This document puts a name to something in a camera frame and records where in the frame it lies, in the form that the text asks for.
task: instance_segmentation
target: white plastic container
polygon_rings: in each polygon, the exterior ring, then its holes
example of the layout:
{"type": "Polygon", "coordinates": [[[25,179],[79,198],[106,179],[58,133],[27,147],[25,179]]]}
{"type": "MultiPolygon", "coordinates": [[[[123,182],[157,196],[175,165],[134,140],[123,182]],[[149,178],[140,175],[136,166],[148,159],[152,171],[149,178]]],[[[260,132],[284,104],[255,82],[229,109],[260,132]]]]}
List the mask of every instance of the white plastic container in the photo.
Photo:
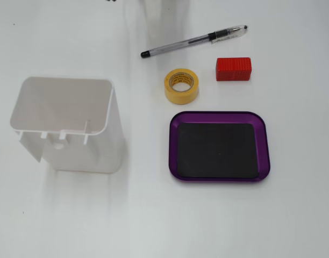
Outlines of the white plastic container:
{"type": "Polygon", "coordinates": [[[32,156],[55,169],[112,173],[120,166],[124,136],[109,80],[30,77],[10,124],[32,156]]]}

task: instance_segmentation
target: masking tape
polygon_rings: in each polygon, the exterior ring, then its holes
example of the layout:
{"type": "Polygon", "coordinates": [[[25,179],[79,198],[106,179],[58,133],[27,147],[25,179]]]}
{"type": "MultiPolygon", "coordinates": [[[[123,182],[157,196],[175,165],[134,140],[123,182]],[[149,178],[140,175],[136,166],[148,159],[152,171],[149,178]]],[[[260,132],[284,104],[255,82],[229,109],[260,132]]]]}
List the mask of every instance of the masking tape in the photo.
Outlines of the masking tape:
{"type": "Polygon", "coordinates": [[[198,96],[199,80],[197,75],[189,69],[175,69],[164,79],[166,97],[174,104],[183,105],[191,103],[198,96]],[[190,88],[186,91],[177,91],[173,86],[177,83],[186,83],[190,88]]]}

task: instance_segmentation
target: ballpoint pen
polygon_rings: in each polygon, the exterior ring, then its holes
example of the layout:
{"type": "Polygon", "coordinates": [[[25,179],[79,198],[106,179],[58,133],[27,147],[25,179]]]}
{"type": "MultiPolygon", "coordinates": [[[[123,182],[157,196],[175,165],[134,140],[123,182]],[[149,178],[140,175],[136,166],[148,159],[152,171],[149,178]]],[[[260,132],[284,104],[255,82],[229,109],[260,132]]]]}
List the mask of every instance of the ballpoint pen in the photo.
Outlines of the ballpoint pen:
{"type": "Polygon", "coordinates": [[[182,47],[196,45],[196,44],[207,42],[207,41],[211,41],[212,43],[214,43],[214,42],[217,42],[220,40],[239,37],[239,36],[245,34],[247,29],[248,29],[248,26],[246,26],[246,25],[226,28],[224,30],[215,31],[215,32],[212,32],[207,35],[200,36],[200,37],[183,40],[183,41],[173,43],[170,45],[166,45],[163,47],[158,47],[158,48],[154,48],[154,49],[151,49],[148,51],[144,51],[141,53],[141,57],[149,58],[150,56],[153,56],[153,55],[158,55],[158,54],[161,54],[164,52],[172,51],[172,50],[182,48],[182,47]]]}

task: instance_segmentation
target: black magnetic pad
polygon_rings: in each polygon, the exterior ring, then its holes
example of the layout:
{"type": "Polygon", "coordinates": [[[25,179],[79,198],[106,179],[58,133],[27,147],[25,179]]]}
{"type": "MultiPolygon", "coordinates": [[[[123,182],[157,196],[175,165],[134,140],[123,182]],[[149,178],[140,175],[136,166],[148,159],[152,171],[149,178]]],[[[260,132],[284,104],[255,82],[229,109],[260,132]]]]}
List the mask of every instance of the black magnetic pad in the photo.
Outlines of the black magnetic pad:
{"type": "Polygon", "coordinates": [[[183,177],[257,177],[254,127],[251,124],[180,124],[177,169],[183,177]]]}

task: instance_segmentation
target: red block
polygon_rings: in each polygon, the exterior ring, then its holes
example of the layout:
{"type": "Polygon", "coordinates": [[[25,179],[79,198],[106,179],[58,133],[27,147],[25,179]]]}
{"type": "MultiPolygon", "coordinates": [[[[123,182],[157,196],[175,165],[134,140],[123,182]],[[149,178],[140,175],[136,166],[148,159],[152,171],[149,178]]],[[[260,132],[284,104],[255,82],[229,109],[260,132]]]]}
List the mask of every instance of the red block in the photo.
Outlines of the red block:
{"type": "Polygon", "coordinates": [[[218,58],[217,81],[249,81],[252,72],[250,58],[218,58]]]}

